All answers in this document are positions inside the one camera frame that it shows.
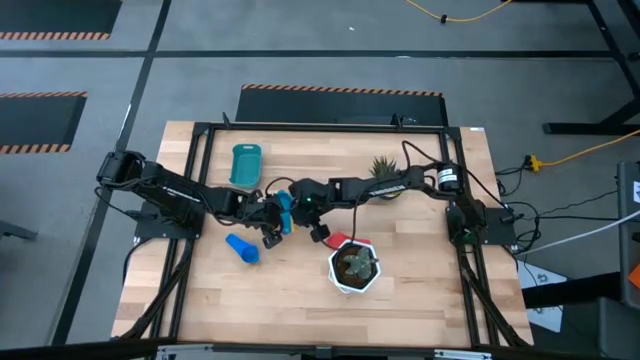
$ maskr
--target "blue cup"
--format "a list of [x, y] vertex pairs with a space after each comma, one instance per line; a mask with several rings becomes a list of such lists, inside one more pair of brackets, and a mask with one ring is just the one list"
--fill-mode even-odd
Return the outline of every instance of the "blue cup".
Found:
[[258, 247], [240, 239], [235, 234], [227, 235], [227, 244], [235, 250], [242, 260], [248, 264], [255, 264], [260, 261]]

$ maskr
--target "small plant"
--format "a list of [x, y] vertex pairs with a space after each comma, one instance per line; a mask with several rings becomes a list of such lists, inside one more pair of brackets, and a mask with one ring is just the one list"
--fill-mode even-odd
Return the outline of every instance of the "small plant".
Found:
[[343, 260], [349, 263], [345, 274], [357, 276], [363, 280], [368, 280], [371, 277], [373, 265], [378, 262], [378, 259], [373, 258], [369, 249], [365, 247], [358, 250], [357, 255], [347, 255]]
[[[371, 175], [373, 175], [376, 179], [384, 179], [396, 173], [396, 160], [395, 159], [387, 159], [386, 156], [375, 157], [373, 159], [373, 165], [371, 169], [369, 169]], [[381, 195], [379, 198], [384, 200], [392, 200], [400, 196], [400, 193], [391, 193], [386, 195]]]

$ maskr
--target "white hexagonal pot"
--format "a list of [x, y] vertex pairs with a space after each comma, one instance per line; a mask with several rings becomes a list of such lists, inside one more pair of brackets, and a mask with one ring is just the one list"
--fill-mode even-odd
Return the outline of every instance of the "white hexagonal pot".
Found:
[[[380, 262], [376, 262], [375, 263], [375, 267], [376, 267], [376, 274], [373, 276], [373, 278], [371, 278], [371, 280], [369, 280], [369, 283], [363, 287], [362, 289], [358, 289], [358, 288], [354, 288], [348, 285], [344, 285], [342, 283], [340, 283], [336, 277], [335, 274], [335, 269], [333, 267], [333, 258], [336, 256], [336, 254], [338, 253], [338, 251], [340, 251], [340, 249], [345, 246], [346, 244], [350, 244], [351, 240], [347, 239], [345, 240], [338, 248], [338, 250], [334, 251], [331, 256], [329, 256], [329, 281], [331, 281], [340, 291], [342, 291], [345, 294], [349, 294], [349, 293], [364, 293], [365, 291], [367, 291], [367, 289], [369, 289], [369, 287], [371, 287], [371, 284], [373, 284], [376, 279], [380, 276]], [[371, 254], [373, 255], [374, 258], [378, 258], [378, 256], [376, 255], [376, 251], [373, 248], [373, 246], [371, 244], [366, 244], [363, 242], [360, 242], [358, 240], [353, 241], [353, 244], [356, 245], [360, 245], [363, 247], [367, 247], [369, 248], [369, 250], [371, 250]]]

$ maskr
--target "concrete floor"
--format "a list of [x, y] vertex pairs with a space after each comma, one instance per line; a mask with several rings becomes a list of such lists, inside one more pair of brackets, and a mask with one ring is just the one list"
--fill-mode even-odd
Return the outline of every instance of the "concrete floor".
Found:
[[[106, 42], [0, 41], [0, 50], [145, 49], [161, 3], [125, 0], [114, 34]], [[423, 0], [420, 4], [437, 13], [465, 17], [496, 2]], [[616, 4], [598, 5], [622, 48], [637, 50], [640, 44]], [[160, 49], [604, 50], [606, 46], [581, 5], [512, 4], [478, 22], [441, 26], [402, 1], [181, 0], [172, 4]], [[69, 153], [0, 156], [0, 218], [39, 230], [35, 242], [0, 241], [0, 348], [48, 341], [96, 202], [91, 191], [95, 173], [118, 137], [141, 63], [141, 59], [0, 59], [0, 92], [89, 92]], [[240, 86], [261, 82], [442, 92], [453, 126], [486, 128], [496, 169], [519, 165], [525, 154], [551, 161], [610, 140], [547, 136], [540, 125], [596, 122], [631, 99], [622, 73], [609, 60], [157, 59], [129, 148], [154, 158], [166, 121], [219, 121], [223, 111], [233, 116]], [[537, 175], [525, 174], [521, 189], [509, 200], [528, 201], [546, 210], [615, 189], [615, 165], [638, 160], [638, 141], [628, 140]], [[512, 187], [515, 180], [508, 178], [505, 184]], [[113, 202], [124, 208], [140, 204], [130, 194], [118, 194]], [[571, 214], [616, 216], [615, 197]], [[540, 243], [598, 225], [544, 223]], [[133, 229], [132, 221], [108, 213], [70, 342], [109, 337]], [[518, 230], [526, 226], [519, 225]], [[569, 277], [584, 277], [617, 270], [617, 245], [616, 232], [611, 231], [541, 251], [528, 260]]]

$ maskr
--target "wooden table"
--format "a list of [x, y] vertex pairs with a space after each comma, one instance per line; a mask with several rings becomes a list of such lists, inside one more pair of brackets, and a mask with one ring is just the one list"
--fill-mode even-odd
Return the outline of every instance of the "wooden table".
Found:
[[[183, 172], [193, 124], [167, 123], [157, 158], [167, 169]], [[461, 132], [468, 168], [497, 194], [484, 130], [462, 128]], [[318, 181], [369, 177], [368, 168], [373, 157], [379, 155], [395, 157], [403, 168], [403, 139], [440, 157], [436, 135], [216, 131], [207, 185], [229, 185], [231, 150], [238, 143], [262, 147], [260, 188], [264, 190], [278, 176]], [[196, 159], [196, 169], [201, 157]], [[427, 160], [412, 152], [411, 161]], [[286, 186], [288, 183], [282, 181], [272, 188]], [[477, 184], [472, 184], [472, 191], [488, 206], [498, 206]], [[308, 229], [299, 229], [266, 250], [258, 230], [239, 225], [222, 227], [207, 216], [194, 251], [179, 340], [469, 346], [460, 274], [444, 218], [446, 205], [409, 191], [391, 202], [374, 199], [361, 206], [357, 237], [370, 239], [376, 247], [382, 275], [367, 293], [354, 295], [342, 294], [329, 282], [327, 257], [331, 251], [313, 243]], [[322, 219], [334, 232], [351, 233], [350, 210], [334, 210]], [[259, 245], [258, 265], [243, 263], [225, 243], [229, 232]], [[128, 330], [156, 295], [167, 244], [166, 239], [153, 240], [132, 256], [113, 335]], [[484, 254], [493, 300], [520, 336], [532, 343], [513, 259], [499, 246], [484, 246]], [[167, 302], [161, 334], [168, 332], [172, 301]], [[477, 299], [476, 312], [481, 339], [487, 342], [484, 314]]]

